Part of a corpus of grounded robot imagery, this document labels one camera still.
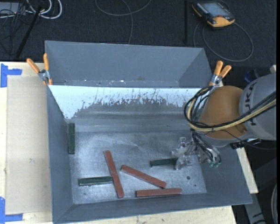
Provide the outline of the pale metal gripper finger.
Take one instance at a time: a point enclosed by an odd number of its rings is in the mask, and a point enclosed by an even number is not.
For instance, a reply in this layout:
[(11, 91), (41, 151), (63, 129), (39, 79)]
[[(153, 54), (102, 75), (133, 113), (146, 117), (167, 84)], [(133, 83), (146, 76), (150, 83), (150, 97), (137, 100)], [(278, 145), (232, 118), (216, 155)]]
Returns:
[(185, 137), (180, 137), (176, 147), (172, 151), (172, 157), (183, 157), (190, 153), (192, 141), (187, 141)]
[(175, 164), (175, 170), (181, 170), (183, 167), (193, 165), (192, 159), (190, 155), (182, 155), (177, 158)]

